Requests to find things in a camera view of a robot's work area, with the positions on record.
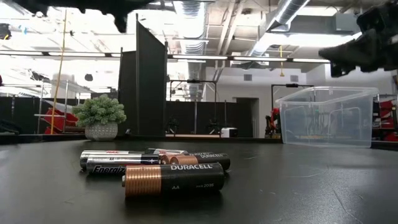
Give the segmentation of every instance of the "ceiling duct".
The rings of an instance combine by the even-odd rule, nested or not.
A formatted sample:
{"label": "ceiling duct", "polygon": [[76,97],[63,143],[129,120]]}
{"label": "ceiling duct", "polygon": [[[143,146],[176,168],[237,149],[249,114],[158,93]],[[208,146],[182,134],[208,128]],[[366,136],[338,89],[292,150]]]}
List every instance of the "ceiling duct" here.
{"label": "ceiling duct", "polygon": [[[201,39],[205,35],[207,4],[198,1],[175,1],[174,8],[180,17],[180,36],[190,41],[180,41],[183,54],[202,55],[205,51],[205,42]],[[189,80],[201,80],[201,63],[188,62]],[[201,99],[201,91],[197,86],[188,88],[187,96],[192,101]]]}
{"label": "ceiling duct", "polygon": [[[278,8],[267,15],[267,21],[263,28],[270,31],[280,28],[280,31],[289,31],[290,23],[296,17],[298,11],[303,8],[310,0],[280,0]],[[254,44],[253,48],[248,52],[247,56],[260,57],[274,43],[275,35],[266,32]]]}

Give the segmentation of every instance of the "potted plant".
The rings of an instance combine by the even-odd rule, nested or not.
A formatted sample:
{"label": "potted plant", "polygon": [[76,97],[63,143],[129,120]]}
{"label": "potted plant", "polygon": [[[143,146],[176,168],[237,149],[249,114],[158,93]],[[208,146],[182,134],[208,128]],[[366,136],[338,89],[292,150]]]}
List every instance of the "potted plant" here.
{"label": "potted plant", "polygon": [[118,134],[118,124],[126,120],[124,106],[117,99],[103,94],[74,106],[72,113],[79,119],[77,126],[85,127],[86,137],[95,141],[113,140]]}

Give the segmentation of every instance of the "table surface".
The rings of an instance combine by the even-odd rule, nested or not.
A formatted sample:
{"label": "table surface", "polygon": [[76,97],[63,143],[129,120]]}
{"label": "table surface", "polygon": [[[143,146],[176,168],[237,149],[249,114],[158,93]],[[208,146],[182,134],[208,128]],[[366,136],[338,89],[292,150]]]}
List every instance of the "table surface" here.
{"label": "table surface", "polygon": [[[214,195],[125,200],[83,150],[225,152]],[[0,146],[0,223],[398,223],[398,152],[283,144],[64,141]]]}

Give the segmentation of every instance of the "clear plastic container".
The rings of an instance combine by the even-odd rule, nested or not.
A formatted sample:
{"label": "clear plastic container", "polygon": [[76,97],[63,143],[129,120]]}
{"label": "clear plastic container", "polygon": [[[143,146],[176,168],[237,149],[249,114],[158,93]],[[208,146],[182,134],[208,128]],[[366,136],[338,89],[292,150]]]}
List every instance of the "clear plastic container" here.
{"label": "clear plastic container", "polygon": [[370,147],[377,88],[319,86],[276,100],[287,144]]}

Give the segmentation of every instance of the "white box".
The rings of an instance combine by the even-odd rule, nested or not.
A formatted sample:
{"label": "white box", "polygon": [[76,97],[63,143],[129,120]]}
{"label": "white box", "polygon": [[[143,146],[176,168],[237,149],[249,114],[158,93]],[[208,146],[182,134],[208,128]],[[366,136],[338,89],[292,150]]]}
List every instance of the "white box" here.
{"label": "white box", "polygon": [[377,88],[319,86],[276,100],[287,144],[370,147]]}

